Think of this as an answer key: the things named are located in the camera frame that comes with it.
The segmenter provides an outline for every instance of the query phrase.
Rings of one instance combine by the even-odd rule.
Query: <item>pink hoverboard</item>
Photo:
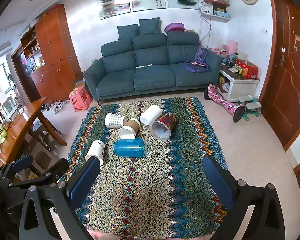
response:
[[[213,84],[210,84],[203,93],[203,97],[205,100],[212,99],[218,105],[223,105],[226,111],[233,116],[233,121],[238,122],[244,112],[246,111],[246,106],[240,104],[236,106],[235,104],[225,101],[221,96],[217,94],[217,87]]]

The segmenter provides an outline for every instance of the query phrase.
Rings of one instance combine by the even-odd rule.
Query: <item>sofa armrest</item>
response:
[[[105,75],[106,72],[103,66],[103,58],[94,62],[85,72],[83,72],[83,76],[93,96],[93,99],[96,101],[99,98],[96,90],[97,86]]]
[[[208,54],[205,61],[209,65],[210,71],[213,74],[213,84],[217,85],[221,66],[221,57],[213,53],[211,50],[208,50]]]

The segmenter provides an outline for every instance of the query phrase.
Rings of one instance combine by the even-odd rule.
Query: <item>white cup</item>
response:
[[[153,121],[162,114],[162,110],[159,106],[151,105],[146,111],[140,116],[140,121],[145,125],[150,125]]]
[[[139,127],[140,122],[135,118],[131,118],[126,123],[126,125],[119,129],[119,136],[122,139],[134,139],[136,137]]]
[[[108,113],[105,118],[107,128],[120,128],[127,123],[128,119],[124,115]]]
[[[100,161],[100,166],[103,165],[103,152],[105,150],[105,144],[102,141],[95,140],[91,144],[91,147],[85,156],[86,161],[91,157],[96,157]]]

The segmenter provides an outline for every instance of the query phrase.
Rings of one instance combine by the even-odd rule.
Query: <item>white side cabinet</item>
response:
[[[225,66],[222,66],[220,73],[224,75],[230,82],[229,92],[224,93],[218,87],[217,90],[226,101],[237,102],[240,96],[254,95],[256,87],[260,80],[245,79],[238,73],[230,72]]]

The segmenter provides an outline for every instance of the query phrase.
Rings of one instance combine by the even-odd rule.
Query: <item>red box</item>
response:
[[[258,79],[259,68],[248,60],[237,59],[236,68],[247,79]]]

